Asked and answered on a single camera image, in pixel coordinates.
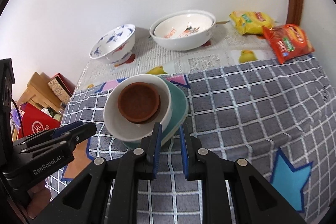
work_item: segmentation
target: brown clay dish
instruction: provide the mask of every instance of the brown clay dish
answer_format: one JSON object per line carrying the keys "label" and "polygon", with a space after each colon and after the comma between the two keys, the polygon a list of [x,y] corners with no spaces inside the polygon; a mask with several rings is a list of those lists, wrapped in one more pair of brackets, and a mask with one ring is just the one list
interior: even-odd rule
{"label": "brown clay dish", "polygon": [[146,123],[158,111],[160,96],[155,87],[136,82],[125,87],[118,97],[120,114],[133,123]]}

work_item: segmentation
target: white lace tablecloth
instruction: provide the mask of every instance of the white lace tablecloth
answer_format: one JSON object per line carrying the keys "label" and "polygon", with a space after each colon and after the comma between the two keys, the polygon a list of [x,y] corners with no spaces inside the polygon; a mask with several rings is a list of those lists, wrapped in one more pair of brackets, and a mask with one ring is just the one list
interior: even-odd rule
{"label": "white lace tablecloth", "polygon": [[265,39],[255,35],[241,36],[230,23],[216,25],[211,45],[184,52],[160,47],[151,37],[137,39],[132,53],[136,55],[130,64],[115,67],[90,60],[76,87],[76,91],[88,85],[98,85],[109,80],[146,73],[163,66],[166,73],[189,73],[197,70],[239,64],[242,50],[252,50],[259,60],[275,58]]}

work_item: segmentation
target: gray plaid cloth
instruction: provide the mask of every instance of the gray plaid cloth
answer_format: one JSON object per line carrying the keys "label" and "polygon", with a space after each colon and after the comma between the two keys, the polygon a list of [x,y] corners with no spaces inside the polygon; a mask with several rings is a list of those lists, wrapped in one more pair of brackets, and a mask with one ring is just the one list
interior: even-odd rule
{"label": "gray plaid cloth", "polygon": [[[336,192],[336,101],[313,56],[283,65],[276,60],[249,62],[191,73],[187,79],[191,89],[178,86],[189,101],[185,123],[203,147],[224,159],[246,158],[268,180],[279,147],[296,168],[313,161],[301,215],[310,223],[327,208]],[[110,91],[95,90],[72,98],[62,124],[94,122],[97,134],[91,138],[90,156],[121,157],[127,148],[103,122]],[[62,170],[48,179],[53,197],[67,184],[61,175]],[[232,202],[231,211],[235,223]],[[162,147],[157,179],[139,182],[138,223],[197,224],[201,219],[201,182],[184,179],[179,135],[174,135]]]}

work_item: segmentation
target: white bowl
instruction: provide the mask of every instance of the white bowl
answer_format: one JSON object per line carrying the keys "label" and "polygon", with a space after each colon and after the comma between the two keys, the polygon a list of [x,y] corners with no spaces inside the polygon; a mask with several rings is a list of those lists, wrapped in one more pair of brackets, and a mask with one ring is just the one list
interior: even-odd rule
{"label": "white bowl", "polygon": [[211,39],[216,18],[202,10],[186,10],[157,20],[150,28],[154,41],[172,51],[187,51]]}
{"label": "white bowl", "polygon": [[[118,96],[128,85],[136,82],[153,84],[161,100],[160,111],[157,117],[146,124],[135,124],[123,117],[118,109]],[[139,142],[142,138],[150,136],[155,122],[160,122],[162,131],[169,124],[172,115],[172,102],[169,87],[163,79],[156,75],[135,75],[122,81],[110,94],[104,107],[104,122],[108,132],[115,138],[124,142]]]}
{"label": "white bowl", "polygon": [[129,59],[135,44],[135,26],[121,25],[105,34],[91,49],[90,58],[119,65]]}

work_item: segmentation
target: blue gripper pad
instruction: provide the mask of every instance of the blue gripper pad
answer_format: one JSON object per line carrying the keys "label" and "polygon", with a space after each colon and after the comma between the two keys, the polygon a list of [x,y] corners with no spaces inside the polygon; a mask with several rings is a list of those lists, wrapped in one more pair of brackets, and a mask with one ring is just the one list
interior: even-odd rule
{"label": "blue gripper pad", "polygon": [[189,166],[188,166],[188,151],[187,151],[187,145],[185,142],[185,135],[183,126],[180,126],[180,143],[181,143],[181,156],[182,156],[182,165],[183,165],[183,173],[185,179],[188,179],[189,177]]}
{"label": "blue gripper pad", "polygon": [[160,159],[160,151],[161,151],[161,139],[162,139],[162,125],[159,124],[159,128],[157,130],[157,138],[155,143],[154,157],[153,157],[153,175],[156,179],[156,175],[159,170],[159,159]]}
{"label": "blue gripper pad", "polygon": [[63,133],[71,131],[71,130],[75,129],[76,127],[79,127],[83,124],[84,124],[84,122],[76,121],[76,122],[67,124],[66,126],[57,128],[57,129],[54,130],[52,138],[56,139],[56,138],[60,137]]}

